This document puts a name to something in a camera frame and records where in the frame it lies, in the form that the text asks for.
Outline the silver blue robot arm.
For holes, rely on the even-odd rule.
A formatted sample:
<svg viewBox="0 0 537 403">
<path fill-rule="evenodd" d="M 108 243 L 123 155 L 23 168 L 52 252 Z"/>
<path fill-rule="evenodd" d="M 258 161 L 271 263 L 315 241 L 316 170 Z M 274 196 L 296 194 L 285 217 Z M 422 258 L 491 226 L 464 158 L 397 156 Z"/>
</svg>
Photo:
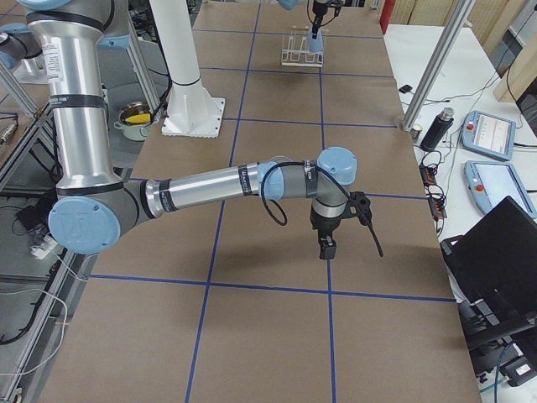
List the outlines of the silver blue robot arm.
<svg viewBox="0 0 537 403">
<path fill-rule="evenodd" d="M 278 0 L 278 4 L 285 10 L 292 10 L 297 4 L 298 1 L 295 0 Z M 307 6 L 306 11 L 312 12 L 314 18 L 308 15 L 308 19 L 312 23 L 312 29 L 317 31 L 323 25 L 323 18 L 328 13 L 330 8 L 334 9 L 334 15 L 332 18 L 336 18 L 343 6 L 342 1 L 332 1 L 332 0 L 315 0 L 312 6 Z"/>
<path fill-rule="evenodd" d="M 264 205 L 311 199 L 310 220 L 322 259 L 334 257 L 333 232 L 342 220 L 355 217 L 370 224 L 368 199 L 350 191 L 357 158 L 342 147 L 324 149 L 315 160 L 273 159 L 175 180 L 124 182 L 112 168 L 97 47 L 130 43 L 128 4 L 27 1 L 24 7 L 44 54 L 60 146 L 63 175 L 48 225 L 63 247 L 97 254 L 166 212 L 240 196 L 259 196 Z"/>
</svg>

